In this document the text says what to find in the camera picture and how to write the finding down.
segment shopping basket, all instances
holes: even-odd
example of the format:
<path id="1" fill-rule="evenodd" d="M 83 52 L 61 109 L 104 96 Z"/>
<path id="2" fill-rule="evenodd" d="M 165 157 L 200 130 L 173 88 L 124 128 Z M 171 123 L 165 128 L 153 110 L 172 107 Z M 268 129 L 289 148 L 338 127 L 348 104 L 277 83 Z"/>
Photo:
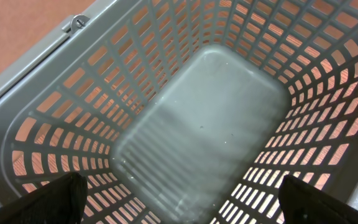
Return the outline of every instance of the shopping basket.
<path id="1" fill-rule="evenodd" d="M 69 171 L 84 223 L 283 223 L 358 183 L 358 0 L 96 1 L 0 75 L 0 207 Z"/>

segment empty basket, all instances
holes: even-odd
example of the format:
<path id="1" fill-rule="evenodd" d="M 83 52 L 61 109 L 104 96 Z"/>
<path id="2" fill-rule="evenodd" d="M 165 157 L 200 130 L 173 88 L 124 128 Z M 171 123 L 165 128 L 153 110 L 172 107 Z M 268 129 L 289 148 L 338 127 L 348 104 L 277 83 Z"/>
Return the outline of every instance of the empty basket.
<path id="1" fill-rule="evenodd" d="M 118 0 L 0 75 L 0 206 L 65 172 L 84 223 L 283 223 L 358 183 L 358 0 Z"/>

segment black object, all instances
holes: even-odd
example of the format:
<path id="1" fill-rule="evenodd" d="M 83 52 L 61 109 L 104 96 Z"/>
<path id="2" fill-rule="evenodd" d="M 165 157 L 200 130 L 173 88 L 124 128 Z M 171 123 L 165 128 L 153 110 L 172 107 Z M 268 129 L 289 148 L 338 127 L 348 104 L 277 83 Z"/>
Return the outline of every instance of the black object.
<path id="1" fill-rule="evenodd" d="M 87 195 L 86 178 L 71 172 L 0 208 L 0 223 L 80 223 Z"/>
<path id="2" fill-rule="evenodd" d="M 358 211 L 292 175 L 278 191 L 286 224 L 358 224 Z"/>

